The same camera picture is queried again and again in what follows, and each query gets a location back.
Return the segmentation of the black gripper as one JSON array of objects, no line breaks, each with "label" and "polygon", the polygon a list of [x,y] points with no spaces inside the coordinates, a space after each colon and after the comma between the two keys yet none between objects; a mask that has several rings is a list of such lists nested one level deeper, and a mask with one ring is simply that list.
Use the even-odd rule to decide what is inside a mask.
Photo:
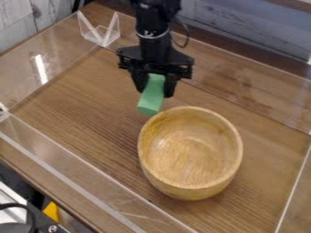
[{"label": "black gripper", "polygon": [[128,70],[136,90],[142,93],[148,74],[166,76],[164,97],[174,97],[179,79],[191,79],[195,59],[172,45],[168,35],[159,38],[139,37],[139,44],[116,50],[119,67]]}]

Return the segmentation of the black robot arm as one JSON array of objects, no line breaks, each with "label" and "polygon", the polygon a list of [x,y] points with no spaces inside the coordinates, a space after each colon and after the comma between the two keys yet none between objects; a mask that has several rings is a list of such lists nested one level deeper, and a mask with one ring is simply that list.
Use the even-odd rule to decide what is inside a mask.
[{"label": "black robot arm", "polygon": [[195,59],[175,47],[171,36],[171,23],[178,21],[184,31],[184,23],[176,18],[182,11],[182,0],[131,0],[135,8],[136,46],[116,50],[118,66],[128,70],[136,90],[147,87],[150,75],[164,77],[164,97],[174,97],[178,82],[191,79]]}]

